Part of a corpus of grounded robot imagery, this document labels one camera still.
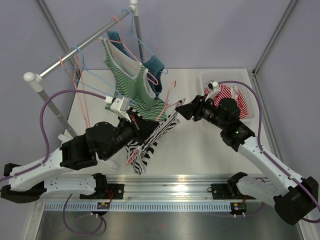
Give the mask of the black white striped tank top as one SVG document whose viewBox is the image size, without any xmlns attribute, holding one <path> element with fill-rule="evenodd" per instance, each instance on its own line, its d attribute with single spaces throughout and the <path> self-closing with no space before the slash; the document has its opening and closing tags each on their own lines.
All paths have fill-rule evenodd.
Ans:
<svg viewBox="0 0 320 240">
<path fill-rule="evenodd" d="M 180 120 L 177 116 L 178 112 L 174 110 L 165 118 L 165 120 L 160 122 L 159 126 L 149 136 L 146 142 L 138 143 L 137 141 L 132 140 L 124 147 L 127 153 L 127 160 L 134 154 L 132 157 L 133 159 L 129 161 L 129 164 L 132 166 L 135 174 L 141 175 L 146 173 L 149 160 L 153 156 L 160 138 L 180 124 Z"/>
</svg>

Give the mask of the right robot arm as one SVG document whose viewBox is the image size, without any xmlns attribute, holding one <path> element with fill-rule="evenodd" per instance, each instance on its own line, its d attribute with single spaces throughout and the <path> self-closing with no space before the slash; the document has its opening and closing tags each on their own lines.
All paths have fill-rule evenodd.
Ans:
<svg viewBox="0 0 320 240">
<path fill-rule="evenodd" d="M 227 185 L 230 197 L 247 195 L 266 203 L 289 225 L 307 221 L 306 215 L 320 207 L 318 182 L 311 176 L 302 177 L 263 149 L 260 138 L 240 120 L 240 109 L 234 99 L 224 98 L 215 106 L 211 98 L 197 95 L 176 111 L 186 120 L 206 120 L 221 129 L 223 142 L 252 162 L 273 184 L 254 182 L 247 174 L 239 173 L 240 178 Z"/>
</svg>

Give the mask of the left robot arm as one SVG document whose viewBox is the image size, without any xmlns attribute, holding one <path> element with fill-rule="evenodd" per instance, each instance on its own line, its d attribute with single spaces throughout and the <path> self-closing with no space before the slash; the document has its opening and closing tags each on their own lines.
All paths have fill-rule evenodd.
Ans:
<svg viewBox="0 0 320 240">
<path fill-rule="evenodd" d="M 122 118 L 117 126 L 98 122 L 42 159 L 24 166 L 6 164 L 3 175 L 9 182 L 1 188 L 0 197 L 17 204 L 63 194 L 78 194 L 84 200 L 108 199 L 111 191 L 104 174 L 83 178 L 63 177 L 62 174 L 94 167 L 98 160 L 109 160 L 130 142 L 146 141 L 159 125 L 159 122 L 138 116 L 132 116 L 131 121 Z"/>
</svg>

